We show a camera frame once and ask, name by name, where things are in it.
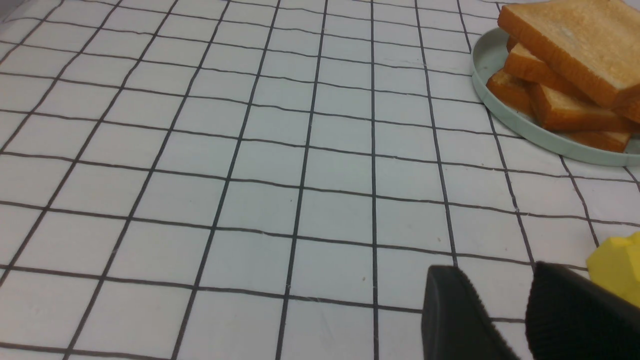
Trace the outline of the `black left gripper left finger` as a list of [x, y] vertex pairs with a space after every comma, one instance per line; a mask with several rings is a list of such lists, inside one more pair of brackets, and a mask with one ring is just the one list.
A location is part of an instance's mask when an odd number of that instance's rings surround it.
[[421, 319], [425, 360], [518, 360], [496, 329], [468, 276], [453, 265], [432, 265]]

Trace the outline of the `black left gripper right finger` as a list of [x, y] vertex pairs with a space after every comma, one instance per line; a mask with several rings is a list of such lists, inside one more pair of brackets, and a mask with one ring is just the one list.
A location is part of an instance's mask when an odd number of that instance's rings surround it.
[[525, 336], [535, 360], [637, 360], [640, 311], [565, 266], [539, 261]]

